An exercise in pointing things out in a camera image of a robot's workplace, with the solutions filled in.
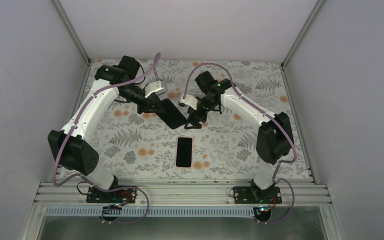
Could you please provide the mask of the black phone case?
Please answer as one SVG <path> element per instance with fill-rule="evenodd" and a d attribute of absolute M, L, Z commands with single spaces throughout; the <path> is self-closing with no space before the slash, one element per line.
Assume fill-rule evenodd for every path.
<path fill-rule="evenodd" d="M 185 116 L 174 105 L 174 103 L 165 98 L 161 100 L 161 105 L 164 112 L 156 113 L 156 115 L 172 130 L 182 127 L 186 124 Z"/>

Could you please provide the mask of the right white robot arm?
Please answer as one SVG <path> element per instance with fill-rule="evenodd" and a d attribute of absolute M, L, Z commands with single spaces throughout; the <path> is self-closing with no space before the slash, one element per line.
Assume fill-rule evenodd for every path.
<path fill-rule="evenodd" d="M 217 107 L 233 111 L 257 128 L 255 150 L 260 162 L 250 183 L 250 195 L 254 202 L 264 203 L 276 185 L 276 174 L 284 162 L 282 157 L 295 146 L 289 116 L 266 110 L 246 98 L 229 78 L 217 81 L 205 71 L 195 78 L 195 83 L 204 96 L 183 93 L 178 101 L 180 106 L 188 107 L 185 129 L 201 129 L 208 113 Z"/>

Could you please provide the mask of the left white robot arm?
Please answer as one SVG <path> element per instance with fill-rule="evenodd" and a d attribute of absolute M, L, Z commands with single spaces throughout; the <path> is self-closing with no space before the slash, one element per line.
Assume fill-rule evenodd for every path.
<path fill-rule="evenodd" d="M 161 54 L 157 53 L 151 67 L 142 75 L 138 75 L 141 64 L 129 56 L 123 56 L 118 65 L 101 65 L 79 109 L 61 130 L 52 130 L 47 137 L 55 167 L 62 166 L 75 172 L 67 180 L 81 177 L 98 189 L 99 196 L 108 203 L 119 197 L 118 180 L 100 165 L 99 154 L 90 145 L 91 138 L 103 114 L 117 97 L 136 104 L 138 114 L 165 113 L 157 95 L 164 89 L 161 80 L 144 88 L 136 83 L 156 72 L 160 57 Z"/>

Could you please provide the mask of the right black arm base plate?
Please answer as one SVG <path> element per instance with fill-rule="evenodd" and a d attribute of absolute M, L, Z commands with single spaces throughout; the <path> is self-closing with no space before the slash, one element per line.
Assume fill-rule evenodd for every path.
<path fill-rule="evenodd" d="M 282 193 L 277 186 L 265 190 L 251 186 L 235 186 L 232 189 L 235 204 L 282 204 Z"/>

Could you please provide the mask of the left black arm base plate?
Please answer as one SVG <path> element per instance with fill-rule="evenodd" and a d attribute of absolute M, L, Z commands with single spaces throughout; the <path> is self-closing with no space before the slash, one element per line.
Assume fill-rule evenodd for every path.
<path fill-rule="evenodd" d="M 127 186 L 120 186 L 116 191 L 104 192 L 89 187 L 86 196 L 87 203 L 100 203 L 100 204 L 116 204 L 128 203 L 133 204 L 136 201 L 137 190 Z"/>

